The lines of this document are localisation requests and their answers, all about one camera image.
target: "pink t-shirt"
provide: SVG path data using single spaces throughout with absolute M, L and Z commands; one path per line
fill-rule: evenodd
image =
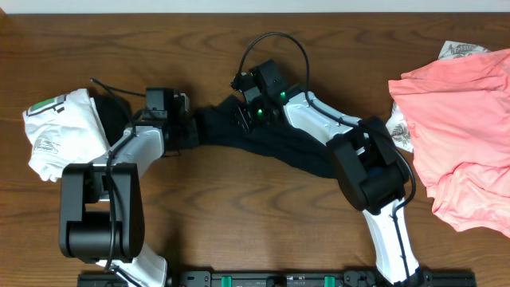
M 510 237 L 510 49 L 445 61 L 390 81 L 433 212 L 457 231 Z

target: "fabric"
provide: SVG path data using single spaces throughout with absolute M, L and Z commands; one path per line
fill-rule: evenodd
M 194 117 L 200 144 L 240 148 L 277 158 L 319 177 L 335 178 L 327 148 L 307 132 L 282 125 L 259 127 L 246 134 L 232 124 L 238 103 L 235 96 L 230 96 L 217 107 L 197 110 Z
M 480 47 L 479 45 L 446 41 L 441 48 L 438 60 L 449 60 L 487 52 L 490 51 L 484 47 Z M 391 109 L 391 117 L 386 122 L 386 128 L 390 132 L 391 138 L 397 147 L 400 147 L 401 149 L 408 152 L 413 152 L 413 144 L 411 143 L 411 137 L 407 123 L 404 120 L 404 115 L 395 102 L 393 103 L 393 108 Z
M 69 163 L 87 163 L 109 149 L 95 104 L 81 88 L 23 112 L 33 145 L 29 165 L 42 180 L 56 182 Z
M 510 49 L 435 61 L 390 81 L 433 212 L 510 237 Z
M 118 99 L 128 111 L 131 111 L 127 101 L 120 97 Z M 114 145 L 122 137 L 129 119 L 111 96 L 94 96 L 91 97 L 91 102 L 96 106 L 96 113 L 99 116 L 97 122 L 103 124 L 108 143 L 110 146 Z

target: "black cloth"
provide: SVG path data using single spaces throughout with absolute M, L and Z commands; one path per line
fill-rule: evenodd
M 195 112 L 200 144 L 236 147 L 258 155 L 272 156 L 291 167 L 319 177 L 335 178 L 327 148 L 307 132 L 289 125 L 254 128 L 245 133 L 233 124 L 233 111 L 239 100 L 228 97 L 217 107 Z
M 97 115 L 103 124 L 106 140 L 110 147 L 115 144 L 124 133 L 124 129 L 129 122 L 123 109 L 110 96 L 92 96 L 96 102 Z M 129 103 L 122 99 L 121 103 L 125 105 L 128 111 L 131 111 Z

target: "wood grain surface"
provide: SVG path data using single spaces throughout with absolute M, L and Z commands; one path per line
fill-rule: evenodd
M 445 40 L 510 47 L 509 14 L 131 14 L 0 18 L 0 285 L 73 286 L 99 270 L 58 249 L 60 184 L 28 166 L 22 111 L 90 77 L 143 92 L 180 88 L 195 107 L 218 104 L 248 44 L 269 31 L 297 37 L 312 91 L 350 115 L 390 115 L 387 81 L 437 58 Z M 273 58 L 294 81 L 304 61 L 288 40 L 264 40 L 246 67 Z M 133 108 L 143 99 L 125 96 Z M 374 266 L 361 213 L 335 180 L 227 147 L 154 163 L 141 180 L 146 241 L 177 269 L 345 269 Z M 480 286 L 510 284 L 510 239 L 457 233 L 418 184 L 406 208 L 413 251 L 431 269 L 472 269 Z

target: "white wall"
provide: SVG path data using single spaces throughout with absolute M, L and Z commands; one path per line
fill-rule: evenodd
M 510 0 L 0 0 L 8 14 L 510 12 Z

